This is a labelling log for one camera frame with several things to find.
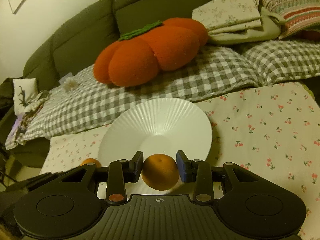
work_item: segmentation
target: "wall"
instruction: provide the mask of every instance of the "wall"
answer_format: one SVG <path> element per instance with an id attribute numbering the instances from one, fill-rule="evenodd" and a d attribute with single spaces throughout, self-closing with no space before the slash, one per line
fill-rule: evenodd
<path id="1" fill-rule="evenodd" d="M 31 54 L 66 20 L 98 0 L 26 0 L 14 15 L 0 0 L 0 83 L 19 77 Z"/>

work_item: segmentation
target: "cherry print tablecloth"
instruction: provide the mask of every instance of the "cherry print tablecloth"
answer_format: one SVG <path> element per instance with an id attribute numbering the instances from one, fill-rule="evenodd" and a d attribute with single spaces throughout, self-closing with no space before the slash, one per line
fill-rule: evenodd
<path id="1" fill-rule="evenodd" d="M 320 237 L 320 108 L 299 83 L 229 93 L 196 103 L 213 131 L 207 161 L 234 162 L 297 194 L 307 217 L 303 240 Z M 51 139 L 42 173 L 66 171 L 97 158 L 108 127 Z M 215 196 L 221 196 L 219 184 Z"/>

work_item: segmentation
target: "green couch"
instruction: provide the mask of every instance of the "green couch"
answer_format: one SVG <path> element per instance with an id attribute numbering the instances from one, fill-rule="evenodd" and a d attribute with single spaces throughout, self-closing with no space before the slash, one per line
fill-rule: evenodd
<path id="1" fill-rule="evenodd" d="M 66 21 L 27 61 L 23 77 L 37 78 L 39 90 L 58 86 L 65 74 L 92 65 L 99 53 L 121 33 L 157 20 L 191 18 L 192 10 L 210 0 L 100 0 Z M 15 122 L 13 108 L 0 121 L 0 142 Z M 26 166 L 42 167 L 49 140 L 38 138 L 11 152 Z"/>

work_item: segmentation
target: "orange plush pumpkin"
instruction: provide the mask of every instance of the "orange plush pumpkin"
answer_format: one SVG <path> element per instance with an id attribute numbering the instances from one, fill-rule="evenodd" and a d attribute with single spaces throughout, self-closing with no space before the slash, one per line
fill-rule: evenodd
<path id="1" fill-rule="evenodd" d="M 205 27 L 195 20 L 172 18 L 157 22 L 125 34 L 106 47 L 94 64 L 93 74 L 105 84 L 141 85 L 161 70 L 173 71 L 190 62 L 207 40 Z"/>

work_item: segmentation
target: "green pumpkin stem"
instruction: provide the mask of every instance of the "green pumpkin stem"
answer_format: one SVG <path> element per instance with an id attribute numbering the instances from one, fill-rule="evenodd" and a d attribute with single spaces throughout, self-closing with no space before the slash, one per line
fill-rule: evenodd
<path id="1" fill-rule="evenodd" d="M 157 21 L 155 23 L 150 23 L 150 24 L 147 24 L 146 26 L 144 26 L 142 29 L 138 29 L 138 30 L 134 30 L 132 32 L 129 32 L 129 33 L 125 33 L 125 34 L 122 34 L 120 36 L 120 38 L 118 39 L 118 41 L 123 41 L 123 40 L 130 40 L 136 36 L 139 36 L 143 33 L 146 33 L 150 30 L 152 30 L 153 28 L 156 28 L 158 26 L 160 26 L 162 24 L 162 21 Z"/>

